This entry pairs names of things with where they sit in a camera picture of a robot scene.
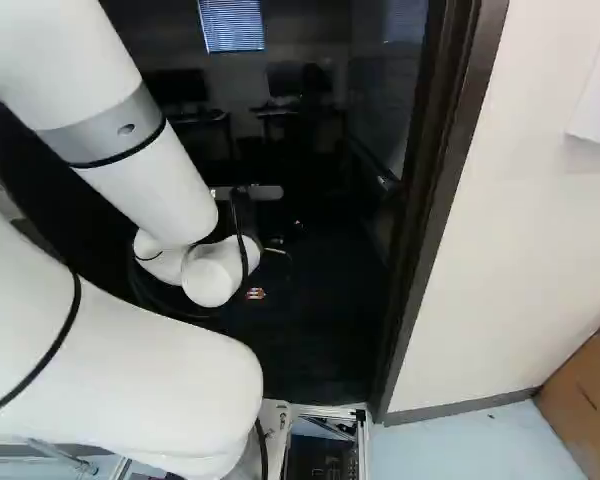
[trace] gray ring band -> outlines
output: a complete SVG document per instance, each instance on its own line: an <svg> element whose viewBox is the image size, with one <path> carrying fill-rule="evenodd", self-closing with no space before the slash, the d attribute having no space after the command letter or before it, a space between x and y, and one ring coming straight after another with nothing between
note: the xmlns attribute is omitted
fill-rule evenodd
<svg viewBox="0 0 600 480"><path fill-rule="evenodd" d="M36 133L67 163L80 165L115 157L141 145L162 122L162 112L141 83L109 110L66 127Z"/></svg>

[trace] desk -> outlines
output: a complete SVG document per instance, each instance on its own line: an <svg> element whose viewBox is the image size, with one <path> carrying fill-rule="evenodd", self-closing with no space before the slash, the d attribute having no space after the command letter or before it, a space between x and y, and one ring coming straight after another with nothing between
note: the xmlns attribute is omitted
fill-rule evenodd
<svg viewBox="0 0 600 480"><path fill-rule="evenodd" d="M233 133L231 130L231 113L222 110L207 110L200 113L168 114L167 118L174 127L222 128L229 149L229 159L235 159Z"/></svg>
<svg viewBox="0 0 600 480"><path fill-rule="evenodd" d="M300 115L307 115L315 118L317 121L322 121L332 117L342 118L343 136L345 133L344 114L345 111L337 105L326 105L316 108L311 111L303 111L302 106L298 103L291 105L264 105L262 107L250 108L251 112L256 118L262 121L264 129L264 143L265 145L271 144L271 121L278 118L289 118L298 117Z"/></svg>

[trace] black cable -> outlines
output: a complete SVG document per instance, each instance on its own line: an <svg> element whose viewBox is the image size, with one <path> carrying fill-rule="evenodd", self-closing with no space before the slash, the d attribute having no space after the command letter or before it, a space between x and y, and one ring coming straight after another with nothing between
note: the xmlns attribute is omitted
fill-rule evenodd
<svg viewBox="0 0 600 480"><path fill-rule="evenodd" d="M262 462L262 480L269 480L269 456L267 454L267 437L262 430L260 419L256 418L256 433L260 444L260 461Z"/></svg>
<svg viewBox="0 0 600 480"><path fill-rule="evenodd" d="M236 192L236 189L232 189L229 192L229 206L231 207L231 218L233 220L233 226L236 229L236 236L238 237L238 249L240 250L240 263L242 264L242 279L240 280L240 287L238 287L238 292L242 290L244 283L249 276L249 257L247 256L247 249L244 246L244 239L242 238L242 229L240 228L240 222L238 220L238 215L236 214L236 205L233 200L233 196Z"/></svg>
<svg viewBox="0 0 600 480"><path fill-rule="evenodd" d="M11 402L14 398L22 393L31 383L40 375L40 373L49 365L49 362L53 360L53 357L58 353L60 347L67 338L69 331L78 315L78 309L80 308L80 300L82 299L82 285L80 284L80 278L75 273L71 272L73 276L73 300L71 301L71 307L69 307L69 313L60 328L60 331L56 335L55 340L51 343L51 346L46 353L38 360L38 363L33 369L22 379L18 384L11 389L6 395L0 398L0 409Z"/></svg>

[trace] cardboard box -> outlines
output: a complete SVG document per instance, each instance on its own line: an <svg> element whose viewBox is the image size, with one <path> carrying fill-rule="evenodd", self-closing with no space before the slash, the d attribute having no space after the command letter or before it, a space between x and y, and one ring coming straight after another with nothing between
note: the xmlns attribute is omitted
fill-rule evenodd
<svg viewBox="0 0 600 480"><path fill-rule="evenodd" d="M536 404L585 474L600 480L600 331L547 381Z"/></svg>

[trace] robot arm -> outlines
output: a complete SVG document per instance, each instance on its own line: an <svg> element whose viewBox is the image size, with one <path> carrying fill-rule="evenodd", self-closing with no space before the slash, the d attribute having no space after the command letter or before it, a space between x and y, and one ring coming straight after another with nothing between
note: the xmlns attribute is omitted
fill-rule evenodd
<svg viewBox="0 0 600 480"><path fill-rule="evenodd" d="M0 100L140 227L142 248L188 252L215 227L208 188L96 0L0 0ZM194 289L226 274L236 252L221 250L180 259ZM0 433L210 480L238 461L261 399L244 345L108 295L0 218Z"/></svg>
<svg viewBox="0 0 600 480"><path fill-rule="evenodd" d="M139 227L145 270L204 307L234 294L236 239L189 252L214 199L96 0L0 0L0 100ZM260 249L245 246L251 273Z"/></svg>

